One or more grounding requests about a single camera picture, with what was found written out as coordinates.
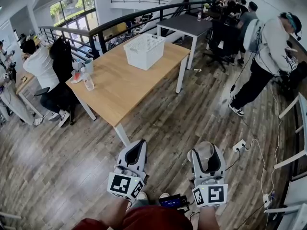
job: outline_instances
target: power strip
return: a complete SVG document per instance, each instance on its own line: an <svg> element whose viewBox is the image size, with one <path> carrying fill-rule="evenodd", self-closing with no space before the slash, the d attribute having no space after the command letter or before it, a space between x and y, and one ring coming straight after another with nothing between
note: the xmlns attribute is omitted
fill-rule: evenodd
<svg viewBox="0 0 307 230"><path fill-rule="evenodd" d="M241 149L242 149L242 148L245 148L245 147L246 147L246 142L242 139L242 140L240 140L237 144L235 144L235 145L232 147L232 149L233 149L235 152L238 152L237 149L239 149L240 152L241 152Z"/></svg>

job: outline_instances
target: gray table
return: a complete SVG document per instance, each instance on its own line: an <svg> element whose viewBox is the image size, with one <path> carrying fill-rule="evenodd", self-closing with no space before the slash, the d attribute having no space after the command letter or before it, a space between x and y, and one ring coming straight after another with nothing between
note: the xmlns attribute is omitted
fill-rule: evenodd
<svg viewBox="0 0 307 230"><path fill-rule="evenodd" d="M161 36L161 28L171 31L180 32L184 35L193 37L191 53L189 57L188 70L191 69L192 61L195 53L197 38L212 28L212 22L201 20L197 17L183 14L157 23L158 36Z"/></svg>

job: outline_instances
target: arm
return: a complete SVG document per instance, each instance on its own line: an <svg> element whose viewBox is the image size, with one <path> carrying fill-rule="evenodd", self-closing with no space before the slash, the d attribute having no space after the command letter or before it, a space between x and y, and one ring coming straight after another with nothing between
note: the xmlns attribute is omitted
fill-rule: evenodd
<svg viewBox="0 0 307 230"><path fill-rule="evenodd" d="M214 207L202 207L198 219L198 230L219 230Z"/></svg>
<svg viewBox="0 0 307 230"><path fill-rule="evenodd" d="M270 49L272 59L278 67L286 72L291 72L291 66L286 61L285 38L280 34L274 24L274 21L269 21L263 28L263 34Z"/></svg>
<svg viewBox="0 0 307 230"><path fill-rule="evenodd" d="M126 215L128 200L116 197L106 208L106 213L102 216L101 221L113 229L118 229Z"/></svg>

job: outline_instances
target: backpack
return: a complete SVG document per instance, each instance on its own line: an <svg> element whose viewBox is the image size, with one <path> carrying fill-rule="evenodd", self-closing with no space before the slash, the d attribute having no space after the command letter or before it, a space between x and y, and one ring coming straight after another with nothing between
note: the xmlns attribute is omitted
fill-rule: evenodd
<svg viewBox="0 0 307 230"><path fill-rule="evenodd" d="M262 43L262 31L264 23L261 20L252 20L245 32L243 46L244 49L258 54L260 45Z"/></svg>

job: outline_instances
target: black pants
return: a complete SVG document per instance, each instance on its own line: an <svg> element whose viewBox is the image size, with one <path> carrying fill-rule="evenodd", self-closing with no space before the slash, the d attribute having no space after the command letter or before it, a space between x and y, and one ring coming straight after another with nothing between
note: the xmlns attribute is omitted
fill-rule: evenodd
<svg viewBox="0 0 307 230"><path fill-rule="evenodd" d="M254 60L250 67L251 76L246 84L236 94L236 99L232 102L232 106L240 109L247 103L252 102L261 93L273 75L261 68Z"/></svg>
<svg viewBox="0 0 307 230"><path fill-rule="evenodd" d="M40 103L44 108L59 113L61 109L67 110L69 106L76 105L78 99L66 84L59 83L50 92L42 94Z"/></svg>

